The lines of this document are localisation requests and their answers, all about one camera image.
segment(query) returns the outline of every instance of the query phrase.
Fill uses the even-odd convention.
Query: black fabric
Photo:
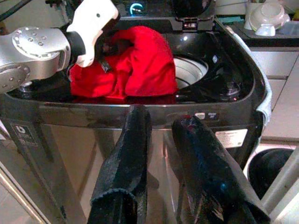
[[[172,124],[196,223],[269,223],[238,163],[197,117]]]
[[[249,164],[248,177],[260,199],[267,192],[292,152],[291,149],[273,148],[262,151],[253,157]]]
[[[130,106],[121,136],[100,169],[89,224],[145,223],[150,134],[146,108]]]

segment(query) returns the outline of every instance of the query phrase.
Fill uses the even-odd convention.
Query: washing machine
[[[215,18],[215,1],[113,2],[121,14],[114,30],[143,25],[169,43],[179,91],[121,103],[76,97],[61,71],[0,95],[0,119],[59,214],[49,219],[85,223],[89,210],[82,205],[89,204],[88,186],[97,178],[92,173],[114,148],[129,105],[145,105],[153,127],[147,223],[176,223],[181,181],[169,160],[171,124],[197,116],[243,168],[267,118],[261,109],[268,105],[267,80],[242,41]]]

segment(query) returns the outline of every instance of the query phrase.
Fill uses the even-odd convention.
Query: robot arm
[[[23,27],[0,36],[0,93],[49,78],[70,63],[91,65],[96,40],[117,18],[111,0],[84,0],[65,34],[57,28]]]

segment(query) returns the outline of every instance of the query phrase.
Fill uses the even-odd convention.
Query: red cloth
[[[156,31],[143,26],[118,31],[111,39],[130,40],[134,46],[121,55],[107,56],[112,70],[105,73],[98,62],[70,70],[71,93],[84,97],[125,98],[175,93],[175,65],[170,47]]]

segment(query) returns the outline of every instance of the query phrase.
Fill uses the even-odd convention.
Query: button
[[[217,120],[219,118],[219,114],[215,112],[210,112],[207,114],[207,116],[210,120]]]
[[[198,117],[200,120],[204,120],[206,117],[206,114],[201,112],[201,113],[196,113],[195,116]]]

